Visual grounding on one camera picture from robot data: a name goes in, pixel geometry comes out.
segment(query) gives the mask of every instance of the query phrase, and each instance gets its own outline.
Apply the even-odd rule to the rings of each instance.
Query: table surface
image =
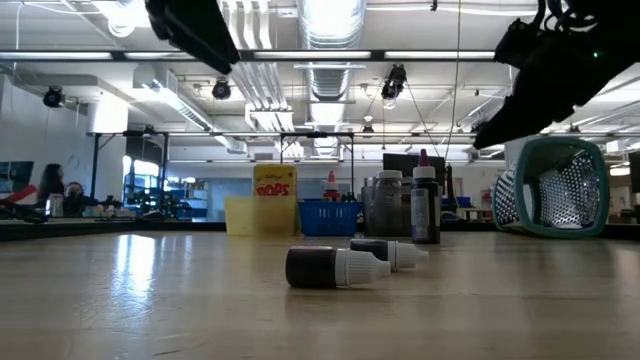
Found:
[[[443,233],[418,269],[291,289],[294,244],[138,233],[0,243],[0,358],[637,359],[640,245]]]

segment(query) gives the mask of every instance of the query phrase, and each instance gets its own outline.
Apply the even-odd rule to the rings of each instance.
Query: ceiling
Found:
[[[26,2],[19,14],[20,1],[0,0],[0,48],[16,49],[19,29],[19,48],[25,50],[168,50],[171,47],[156,39],[149,28],[137,28],[130,36],[111,36],[107,18],[96,12],[96,7],[87,1],[67,2],[37,1]],[[423,1],[370,0],[364,21],[361,41],[363,49],[429,49],[452,50],[457,47],[458,25],[460,25],[460,49],[493,50],[507,26],[515,16],[505,16],[507,11],[535,11],[536,0],[464,0],[463,10],[487,10],[492,15],[474,15],[468,11],[460,15],[452,11],[457,1],[440,0],[440,9],[428,10],[429,3]],[[41,8],[46,6],[58,12],[88,12],[86,15],[58,13]],[[269,2],[271,42],[277,49],[300,48],[296,2],[294,0],[272,0]],[[402,7],[423,6],[424,10],[398,11]],[[110,84],[128,96],[143,102],[142,110],[130,114],[130,123],[149,123],[159,130],[193,130],[189,123],[177,112],[161,102],[149,102],[133,89],[132,76],[138,64],[135,63],[20,63],[19,74],[36,75],[93,75]],[[232,97],[216,101],[211,95],[212,85],[219,74],[199,63],[164,63],[163,68],[172,70],[180,80],[180,92],[211,117],[220,128],[230,131],[251,130],[244,122],[245,101],[232,83]],[[376,132],[421,131],[425,126],[431,131],[449,131],[452,123],[454,131],[469,131],[469,124],[475,118],[466,116],[483,105],[492,96],[504,94],[511,84],[509,67],[491,63],[407,63],[407,89],[400,95],[395,108],[384,110],[380,97],[381,80],[389,72],[392,63],[364,64],[365,69],[355,70],[350,82],[343,129],[360,131],[364,116],[373,116]],[[282,89],[292,106],[294,125],[303,129],[308,116],[308,94],[305,87],[305,73],[295,70],[293,63],[277,64]],[[640,77],[640,67],[634,66],[610,86]],[[592,116],[606,114],[620,106],[640,98],[640,82],[631,83],[615,92],[615,96],[594,99],[584,108],[578,109],[571,118],[579,121]],[[500,106],[500,99],[494,99],[484,111],[491,113]],[[551,131],[565,129],[569,120],[555,124]],[[601,122],[588,127],[590,132],[609,132],[622,129],[634,130],[640,126],[640,119],[634,111],[612,121]],[[391,139],[399,142],[402,139]],[[189,140],[181,139],[181,144]],[[193,139],[193,145],[202,140]]]

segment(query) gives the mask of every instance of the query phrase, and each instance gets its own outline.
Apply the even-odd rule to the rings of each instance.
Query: wall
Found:
[[[356,192],[364,184],[364,179],[374,176],[382,170],[381,163],[356,163],[355,164]],[[454,178],[463,179],[464,195],[471,196],[474,205],[480,206],[480,194],[484,189],[495,183],[496,178],[502,174],[504,167],[496,164],[452,164]],[[253,178],[251,163],[210,163],[210,164],[182,164],[171,163],[167,168],[169,176],[195,178]],[[336,165],[298,165],[299,179],[326,179],[330,170],[334,171],[338,182],[351,181],[350,164]]]
[[[45,166],[59,163],[64,181],[77,181],[88,193],[93,161],[93,138],[86,135],[90,119],[69,109],[45,107],[40,95],[14,87],[6,76],[0,77],[0,91],[0,161],[34,161],[31,183],[36,186]],[[114,139],[100,152],[99,199],[120,197],[123,140]],[[35,197],[25,200],[32,202]]]

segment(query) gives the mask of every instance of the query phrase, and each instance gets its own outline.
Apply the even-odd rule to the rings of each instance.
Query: ceiling duct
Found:
[[[133,72],[133,88],[147,89],[148,94],[165,102],[186,120],[204,131],[225,132],[211,123],[209,116],[196,104],[180,95],[179,81],[171,71],[162,71],[156,65],[142,64]],[[247,144],[229,137],[216,136],[215,139],[227,148],[230,154],[246,154]]]
[[[300,35],[306,49],[340,50],[356,49],[360,44],[365,0],[297,0],[300,21]],[[309,100],[319,101],[309,105],[309,113],[314,122],[322,124],[318,130],[334,131],[344,117],[344,104],[336,101],[346,97],[349,88],[350,70],[314,69],[307,70]],[[316,146],[321,155],[331,155],[336,148]]]

